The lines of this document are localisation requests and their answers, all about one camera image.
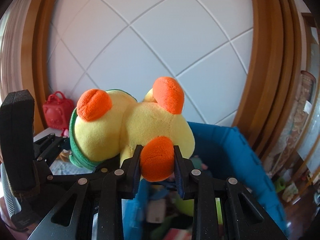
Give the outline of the yellow green duck plush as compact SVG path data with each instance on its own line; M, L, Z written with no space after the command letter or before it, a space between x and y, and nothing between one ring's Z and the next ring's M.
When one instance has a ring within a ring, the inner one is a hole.
M116 156L122 164L142 145L142 178L166 180L174 172L174 146L187 159L195 149L183 106L184 91L168 76L157 78L141 102L122 90L89 89L80 96L71 116L69 159L77 167L94 170Z

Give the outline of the brown bear plush toy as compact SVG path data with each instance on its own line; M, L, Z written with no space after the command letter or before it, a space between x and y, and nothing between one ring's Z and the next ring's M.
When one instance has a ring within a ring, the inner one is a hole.
M61 153L59 154L59 158L62 161L70 162L69 157L71 153L72 153L71 150L62 150Z

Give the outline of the red pink plush toy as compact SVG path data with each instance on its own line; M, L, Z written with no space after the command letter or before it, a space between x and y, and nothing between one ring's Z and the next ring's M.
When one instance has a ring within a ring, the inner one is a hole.
M61 133L62 137L69 137L69 130L68 129L64 129Z

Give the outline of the green frog plush toy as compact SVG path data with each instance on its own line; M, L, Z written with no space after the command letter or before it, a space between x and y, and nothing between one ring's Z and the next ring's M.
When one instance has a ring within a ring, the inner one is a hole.
M221 210L221 203L220 203L220 198L215 198L215 204L216 204L216 209L217 209L217 219L218 219L218 224L222 225L223 224L223 218L222 218L222 210ZM178 194L175 197L175 206L180 211L181 213L188 215L188 216L193 216L194 214L194 200L183 200Z

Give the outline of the red bear-shaped bag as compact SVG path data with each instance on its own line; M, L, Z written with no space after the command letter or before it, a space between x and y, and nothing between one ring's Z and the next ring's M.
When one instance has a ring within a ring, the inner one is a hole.
M60 130L69 128L71 115L75 108L74 102L66 98L61 91L50 94L42 108L48 127Z

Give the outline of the rolled patterned carpet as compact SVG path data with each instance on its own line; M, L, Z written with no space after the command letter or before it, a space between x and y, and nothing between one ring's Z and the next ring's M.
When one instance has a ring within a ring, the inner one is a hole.
M264 169L269 177L279 172L292 154L310 115L315 89L316 78L310 72L301 71L289 118L278 141L264 161Z

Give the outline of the blue plastic storage crate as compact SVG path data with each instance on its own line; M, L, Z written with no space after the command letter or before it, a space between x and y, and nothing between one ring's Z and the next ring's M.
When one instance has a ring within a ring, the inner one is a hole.
M251 189L252 196L288 236L285 211L274 184L239 129L196 122L189 126L195 138L194 155L207 165L208 173L222 180L234 177ZM147 232L142 218L151 199L150 190L150 182L142 180L136 198L123 201L125 239L142 239Z

